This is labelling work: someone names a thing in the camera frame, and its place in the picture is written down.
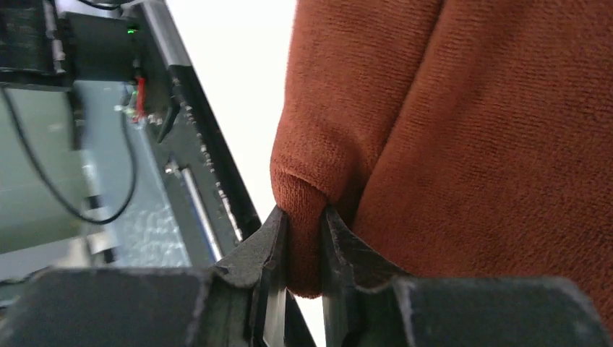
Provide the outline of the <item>brown towel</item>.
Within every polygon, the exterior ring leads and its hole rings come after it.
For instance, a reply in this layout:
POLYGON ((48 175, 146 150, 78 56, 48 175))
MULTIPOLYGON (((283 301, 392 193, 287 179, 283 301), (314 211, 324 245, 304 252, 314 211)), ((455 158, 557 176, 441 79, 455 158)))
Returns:
POLYGON ((320 215, 419 277, 558 275, 612 325, 612 3, 299 1, 270 164, 288 287, 320 215))

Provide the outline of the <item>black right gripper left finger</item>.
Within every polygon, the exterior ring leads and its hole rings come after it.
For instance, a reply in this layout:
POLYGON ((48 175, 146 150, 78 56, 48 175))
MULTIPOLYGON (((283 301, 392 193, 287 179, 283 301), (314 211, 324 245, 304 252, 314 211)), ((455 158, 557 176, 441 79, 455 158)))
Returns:
POLYGON ((284 346, 287 216, 274 207, 258 231, 215 266, 211 346, 284 346))

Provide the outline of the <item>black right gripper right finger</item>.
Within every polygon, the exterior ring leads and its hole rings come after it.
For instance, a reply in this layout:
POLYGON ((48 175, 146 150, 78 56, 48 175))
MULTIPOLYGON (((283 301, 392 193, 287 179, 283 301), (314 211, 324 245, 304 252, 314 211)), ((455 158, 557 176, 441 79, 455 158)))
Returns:
POLYGON ((350 231, 333 207, 320 225, 327 345, 407 346, 393 281, 409 274, 350 231))

